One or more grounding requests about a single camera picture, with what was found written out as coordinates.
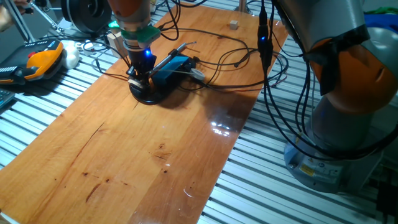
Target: label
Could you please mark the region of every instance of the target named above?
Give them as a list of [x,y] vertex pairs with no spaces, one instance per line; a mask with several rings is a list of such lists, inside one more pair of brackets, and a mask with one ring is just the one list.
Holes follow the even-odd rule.
[[313,177],[314,179],[331,184],[337,182],[342,169],[343,166],[337,166],[308,156],[304,157],[300,166],[300,170],[303,173]]
[[52,47],[55,44],[55,41],[51,42],[51,44],[48,46],[48,48]]
[[305,165],[304,163],[301,164],[300,166],[300,170],[303,171],[304,173],[306,173],[309,176],[313,176],[313,173],[315,172],[314,169],[311,169],[309,166]]

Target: blue object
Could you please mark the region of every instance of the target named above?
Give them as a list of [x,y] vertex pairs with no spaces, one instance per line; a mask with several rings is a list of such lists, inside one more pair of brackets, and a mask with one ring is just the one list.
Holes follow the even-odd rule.
[[0,108],[6,105],[14,98],[15,93],[11,93],[10,91],[0,90]]
[[398,34],[398,15],[366,14],[365,23],[367,27],[385,28]]
[[161,68],[153,77],[152,81],[157,87],[167,86],[175,81],[179,80],[179,77],[185,77],[186,74],[173,72],[181,70],[181,68],[189,62],[189,58],[185,56],[176,56],[163,68]]

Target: white mouse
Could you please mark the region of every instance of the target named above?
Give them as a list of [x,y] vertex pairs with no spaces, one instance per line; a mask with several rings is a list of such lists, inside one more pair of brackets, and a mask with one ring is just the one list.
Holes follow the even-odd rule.
[[74,41],[68,41],[63,43],[64,58],[62,65],[67,69],[73,69],[79,63],[79,50],[75,47]]

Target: robot end effector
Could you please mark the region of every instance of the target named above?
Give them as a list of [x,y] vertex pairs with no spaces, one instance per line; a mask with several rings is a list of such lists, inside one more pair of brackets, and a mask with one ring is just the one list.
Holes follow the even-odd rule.
[[158,28],[150,22],[150,0],[108,0],[116,20],[122,29],[123,45],[132,62],[132,71],[142,82],[148,81],[148,72],[155,65],[150,45],[160,37]]

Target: wooden table surface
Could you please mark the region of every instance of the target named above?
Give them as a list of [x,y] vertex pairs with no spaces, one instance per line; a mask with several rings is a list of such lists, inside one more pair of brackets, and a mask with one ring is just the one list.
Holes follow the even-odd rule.
[[[169,20],[167,15],[158,24]],[[229,29],[231,20],[239,21],[238,30]],[[183,8],[178,26],[257,45],[258,17],[240,12]],[[281,22],[274,32],[283,44]],[[181,32],[176,42],[156,40],[152,52],[159,61],[193,41],[198,43],[183,53],[210,62],[243,47]],[[215,67],[198,68],[209,78]],[[258,54],[239,68],[222,69],[217,84],[264,79]],[[119,60],[108,72],[126,70]],[[132,97],[127,82],[103,75],[0,170],[0,209],[19,223],[196,223],[258,94],[176,90],[162,104],[146,106]]]

